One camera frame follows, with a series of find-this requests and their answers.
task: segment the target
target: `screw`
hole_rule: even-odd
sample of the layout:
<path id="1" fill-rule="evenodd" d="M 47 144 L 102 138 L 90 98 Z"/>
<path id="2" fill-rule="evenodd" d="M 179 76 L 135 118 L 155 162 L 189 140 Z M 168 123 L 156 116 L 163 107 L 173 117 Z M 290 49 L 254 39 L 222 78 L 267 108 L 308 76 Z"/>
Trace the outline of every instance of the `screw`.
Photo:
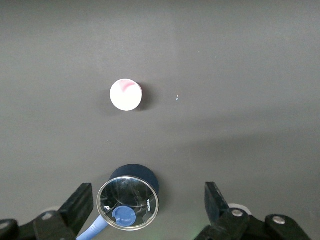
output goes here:
<path id="1" fill-rule="evenodd" d="M 232 215 L 235 217 L 242 217 L 244 213 L 238 209 L 232 210 Z"/>
<path id="2" fill-rule="evenodd" d="M 8 226 L 9 226 L 9 223 L 8 223 L 8 222 L 1 223 L 1 224 L 0 224 L 0 230 L 5 229 L 5 228 L 8 227 Z"/>
<path id="3" fill-rule="evenodd" d="M 286 220 L 280 216 L 274 216 L 272 218 L 272 220 L 276 223 L 276 224 L 280 224 L 280 225 L 283 225 L 286 223 Z"/>
<path id="4" fill-rule="evenodd" d="M 42 216 L 42 220 L 48 220 L 52 217 L 52 214 L 47 212 L 45 215 Z"/>

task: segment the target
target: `pink and white cap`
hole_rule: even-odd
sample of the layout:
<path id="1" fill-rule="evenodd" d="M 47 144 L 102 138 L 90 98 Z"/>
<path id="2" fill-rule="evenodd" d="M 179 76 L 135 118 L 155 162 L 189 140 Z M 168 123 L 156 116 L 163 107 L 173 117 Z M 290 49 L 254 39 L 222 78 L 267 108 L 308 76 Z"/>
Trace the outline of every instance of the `pink and white cap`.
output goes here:
<path id="1" fill-rule="evenodd" d="M 142 89 L 135 81 L 120 79 L 112 85 L 110 99 L 116 108 L 131 111 L 141 103 Z"/>

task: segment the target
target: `transparent lid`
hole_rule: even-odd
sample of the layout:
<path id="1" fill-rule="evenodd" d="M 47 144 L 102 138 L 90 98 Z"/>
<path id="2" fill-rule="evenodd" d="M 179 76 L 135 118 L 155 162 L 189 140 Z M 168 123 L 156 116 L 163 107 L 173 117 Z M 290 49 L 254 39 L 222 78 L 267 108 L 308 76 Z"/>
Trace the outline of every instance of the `transparent lid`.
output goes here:
<path id="1" fill-rule="evenodd" d="M 133 231 L 146 227 L 154 220 L 159 210 L 159 200 L 147 182 L 121 176 L 108 181 L 100 189 L 97 207 L 111 226 Z"/>

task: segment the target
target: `pink mark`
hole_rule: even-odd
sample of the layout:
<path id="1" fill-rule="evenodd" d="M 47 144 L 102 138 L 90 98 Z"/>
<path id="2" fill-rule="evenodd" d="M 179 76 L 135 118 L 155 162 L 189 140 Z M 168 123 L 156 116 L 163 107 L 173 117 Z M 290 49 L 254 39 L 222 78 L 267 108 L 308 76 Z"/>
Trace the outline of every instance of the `pink mark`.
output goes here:
<path id="1" fill-rule="evenodd" d="M 134 82 L 129 81 L 129 80 L 120 81 L 119 84 L 120 84 L 120 88 L 121 88 L 121 90 L 122 90 L 123 93 L 124 93 L 130 86 L 135 85 Z"/>

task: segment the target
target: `gray surface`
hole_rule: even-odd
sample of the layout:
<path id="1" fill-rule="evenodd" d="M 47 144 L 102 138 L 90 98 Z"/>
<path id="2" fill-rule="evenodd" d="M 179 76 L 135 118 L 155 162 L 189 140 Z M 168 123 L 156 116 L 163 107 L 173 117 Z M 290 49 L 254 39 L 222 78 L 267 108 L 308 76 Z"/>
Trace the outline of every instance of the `gray surface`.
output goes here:
<path id="1" fill-rule="evenodd" d="M 208 181 L 320 239 L 319 1 L 1 1 L 0 16 L 2 219 L 138 163 L 159 215 L 97 239 L 193 239 Z M 122 78 L 143 88 L 132 112 L 109 99 Z"/>

